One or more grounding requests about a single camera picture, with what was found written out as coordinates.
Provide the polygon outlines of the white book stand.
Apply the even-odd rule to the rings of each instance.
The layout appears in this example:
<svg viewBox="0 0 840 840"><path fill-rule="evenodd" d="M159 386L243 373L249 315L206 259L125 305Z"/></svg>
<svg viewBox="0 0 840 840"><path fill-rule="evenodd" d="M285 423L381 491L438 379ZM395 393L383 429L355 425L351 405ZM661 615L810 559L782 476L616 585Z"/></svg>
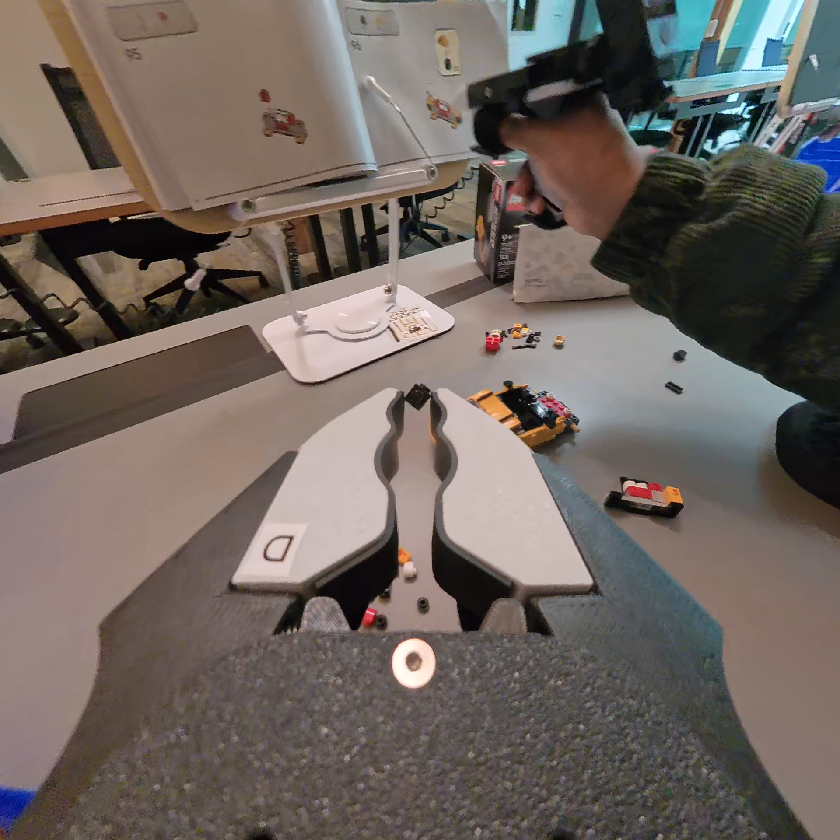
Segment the white book stand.
<svg viewBox="0 0 840 840"><path fill-rule="evenodd" d="M65 50L72 69L76 72L92 110L117 155L130 182L143 200L153 210L181 228L208 233L216 228L229 232L237 228L261 227L267 241L275 252L290 314L268 323L263 328L263 337L270 349L288 370L292 378L302 384L318 384L335 379L345 373L357 370L367 364L384 359L397 352L412 349L422 343L439 338L453 329L455 318L441 304L434 304L419 292L403 285L398 277L398 234L399 218L397 198L409 193L378 195L362 203L339 203L310 209L307 212L282 213L266 218L238 222L222 212L174 214L160 210L147 191L148 183L139 163L125 141L124 133L114 118L109 105L104 105L105 120L98 116L97 105L105 102L104 89L96 79L92 65L84 57L79 38L74 34L67 11L62 2L40 2L40 6L53 29L56 38ZM458 180L472 153L466 161L449 164L441 170L443 180L431 185L426 193L436 188L450 186ZM291 301L291 279L287 260L282 255L282 236L279 222L310 216L324 210L351 209L367 203L388 201L389 215L389 268L387 278L377 287L360 292L341 292L331 302L300 310ZM399 308L421 308L426 310L437 326L437 333L416 342L397 343L388 329L390 312Z"/></svg>

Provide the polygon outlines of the lego instruction booklet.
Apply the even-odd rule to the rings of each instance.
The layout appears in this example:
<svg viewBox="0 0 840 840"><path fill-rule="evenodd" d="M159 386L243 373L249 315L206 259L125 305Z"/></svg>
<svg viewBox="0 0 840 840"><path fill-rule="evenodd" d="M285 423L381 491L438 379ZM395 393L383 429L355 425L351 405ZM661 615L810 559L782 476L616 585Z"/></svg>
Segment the lego instruction booklet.
<svg viewBox="0 0 840 840"><path fill-rule="evenodd" d="M62 2L150 199L238 222L421 193L508 66L506 2Z"/></svg>

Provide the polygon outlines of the red grey lego subassembly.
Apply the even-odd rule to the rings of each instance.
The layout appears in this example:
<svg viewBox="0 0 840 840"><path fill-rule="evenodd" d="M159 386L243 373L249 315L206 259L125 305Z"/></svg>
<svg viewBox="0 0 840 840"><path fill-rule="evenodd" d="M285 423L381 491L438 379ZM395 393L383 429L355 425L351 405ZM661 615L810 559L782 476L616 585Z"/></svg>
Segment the red grey lego subassembly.
<svg viewBox="0 0 840 840"><path fill-rule="evenodd" d="M684 510L684 500L676 487L626 476L619 480L619 489L611 490L604 500L607 509L666 519L676 518Z"/></svg>

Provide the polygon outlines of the lego set box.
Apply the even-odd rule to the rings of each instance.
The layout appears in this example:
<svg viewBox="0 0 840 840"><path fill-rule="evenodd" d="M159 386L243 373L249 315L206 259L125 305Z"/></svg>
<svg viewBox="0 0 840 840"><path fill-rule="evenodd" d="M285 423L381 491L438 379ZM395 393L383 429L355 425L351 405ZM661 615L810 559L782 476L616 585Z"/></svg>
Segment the lego set box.
<svg viewBox="0 0 840 840"><path fill-rule="evenodd" d="M527 211L517 187L523 161L482 162L478 171L474 260L494 285L511 282L515 273L519 228Z"/></svg>

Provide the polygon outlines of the person's right forearm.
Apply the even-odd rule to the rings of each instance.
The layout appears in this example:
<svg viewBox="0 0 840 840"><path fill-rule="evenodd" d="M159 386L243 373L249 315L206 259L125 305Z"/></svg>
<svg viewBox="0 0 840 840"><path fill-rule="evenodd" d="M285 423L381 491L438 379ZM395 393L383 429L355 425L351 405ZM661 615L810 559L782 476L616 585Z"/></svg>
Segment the person's right forearm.
<svg viewBox="0 0 840 840"><path fill-rule="evenodd" d="M658 153L592 265L698 344L839 408L839 202L826 174L742 145Z"/></svg>

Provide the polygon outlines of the yellow lego car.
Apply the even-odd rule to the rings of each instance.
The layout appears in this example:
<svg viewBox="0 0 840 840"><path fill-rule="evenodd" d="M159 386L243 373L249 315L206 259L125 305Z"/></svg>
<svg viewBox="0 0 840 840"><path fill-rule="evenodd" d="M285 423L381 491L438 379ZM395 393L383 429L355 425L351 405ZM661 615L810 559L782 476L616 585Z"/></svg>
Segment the yellow lego car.
<svg viewBox="0 0 840 840"><path fill-rule="evenodd" d="M467 398L531 449L580 432L580 419L555 394L507 380L497 391L484 389Z"/></svg>

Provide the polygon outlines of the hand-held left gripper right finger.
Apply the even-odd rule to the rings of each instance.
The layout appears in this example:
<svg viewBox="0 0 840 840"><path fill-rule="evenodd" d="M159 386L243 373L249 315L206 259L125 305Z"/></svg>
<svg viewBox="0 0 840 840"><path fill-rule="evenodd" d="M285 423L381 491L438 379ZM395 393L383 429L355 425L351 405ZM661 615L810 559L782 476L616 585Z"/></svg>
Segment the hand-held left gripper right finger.
<svg viewBox="0 0 840 840"><path fill-rule="evenodd" d="M432 564L452 597L593 592L592 573L531 449L447 388L433 392L430 431L440 486Z"/></svg>

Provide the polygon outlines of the person's right hand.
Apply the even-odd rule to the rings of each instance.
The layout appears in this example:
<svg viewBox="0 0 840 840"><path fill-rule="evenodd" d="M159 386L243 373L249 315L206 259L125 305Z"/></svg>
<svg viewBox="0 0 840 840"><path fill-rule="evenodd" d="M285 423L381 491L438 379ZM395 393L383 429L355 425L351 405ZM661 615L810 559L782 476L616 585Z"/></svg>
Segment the person's right hand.
<svg viewBox="0 0 840 840"><path fill-rule="evenodd" d="M632 198L648 157L601 93L585 95L556 120L512 115L500 138L527 155L518 191L528 212L538 217L550 202L577 233L600 241Z"/></svg>

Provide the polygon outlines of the pile of small lego pieces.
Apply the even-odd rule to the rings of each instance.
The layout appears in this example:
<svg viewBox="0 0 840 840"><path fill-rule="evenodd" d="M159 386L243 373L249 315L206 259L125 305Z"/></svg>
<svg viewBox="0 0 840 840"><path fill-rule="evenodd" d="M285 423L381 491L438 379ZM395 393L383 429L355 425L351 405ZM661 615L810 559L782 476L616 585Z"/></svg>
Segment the pile of small lego pieces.
<svg viewBox="0 0 840 840"><path fill-rule="evenodd" d="M364 609L363 634L427 629L432 618L432 592L422 567L403 547L397 550L396 573Z"/></svg>

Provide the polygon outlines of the black office chair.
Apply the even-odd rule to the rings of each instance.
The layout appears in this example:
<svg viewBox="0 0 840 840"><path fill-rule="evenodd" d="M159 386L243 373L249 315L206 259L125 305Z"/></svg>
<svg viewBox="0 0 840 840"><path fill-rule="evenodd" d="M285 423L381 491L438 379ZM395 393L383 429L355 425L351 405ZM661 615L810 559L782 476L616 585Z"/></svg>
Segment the black office chair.
<svg viewBox="0 0 840 840"><path fill-rule="evenodd" d="M442 207L446 206L446 197L452 190L436 190L432 192L419 193L410 196L401 196L397 199L397 205L402 211L398 234L398 253L400 257L406 252L409 245L417 238L427 244L441 248L452 241L449 229L424 216L424 204L433 202L438 198L444 201Z"/></svg>
<svg viewBox="0 0 840 840"><path fill-rule="evenodd" d="M228 240L229 233L197 233L158 216L119 217L115 222L100 219L46 228L40 232L40 236L57 258L65 256L78 259L113 252L124 258L137 259L141 270L168 259L180 261L184 272L179 277L143 297L143 304L148 310L162 313L156 301L179 291L173 310L177 318L185 315L198 292L205 298L210 298L216 292L239 304L248 304L249 299L227 286L226 280L253 276L262 288L270 286L265 275L255 269L208 268L203 271L203 278L196 280L197 273L202 270L197 257L215 251Z"/></svg>

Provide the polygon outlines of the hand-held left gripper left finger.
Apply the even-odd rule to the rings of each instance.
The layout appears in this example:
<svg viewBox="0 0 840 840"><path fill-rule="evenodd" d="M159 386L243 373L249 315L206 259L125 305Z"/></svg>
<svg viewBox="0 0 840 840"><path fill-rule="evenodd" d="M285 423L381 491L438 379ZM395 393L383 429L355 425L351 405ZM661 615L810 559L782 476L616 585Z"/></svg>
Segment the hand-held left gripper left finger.
<svg viewBox="0 0 840 840"><path fill-rule="evenodd" d="M236 590L313 594L396 531L396 443L403 393L393 387L322 426L298 450L231 579Z"/></svg>

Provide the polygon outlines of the white numbered paper bag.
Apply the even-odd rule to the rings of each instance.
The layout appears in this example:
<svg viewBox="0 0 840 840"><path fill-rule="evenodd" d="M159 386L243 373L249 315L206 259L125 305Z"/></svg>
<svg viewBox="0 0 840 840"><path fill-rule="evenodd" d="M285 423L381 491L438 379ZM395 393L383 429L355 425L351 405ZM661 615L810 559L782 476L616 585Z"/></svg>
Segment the white numbered paper bag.
<svg viewBox="0 0 840 840"><path fill-rule="evenodd" d="M600 246L570 226L546 230L534 224L520 226L512 283L518 305L554 301L585 301L627 297L626 284L593 268Z"/></svg>

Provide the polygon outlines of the light wooden desk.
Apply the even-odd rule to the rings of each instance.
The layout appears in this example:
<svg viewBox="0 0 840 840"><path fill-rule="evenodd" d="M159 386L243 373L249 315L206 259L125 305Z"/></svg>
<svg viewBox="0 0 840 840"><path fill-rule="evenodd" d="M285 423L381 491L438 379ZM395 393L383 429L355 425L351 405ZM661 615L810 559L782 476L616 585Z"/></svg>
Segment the light wooden desk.
<svg viewBox="0 0 840 840"><path fill-rule="evenodd" d="M1 181L1 236L151 211L121 167Z"/></svg>

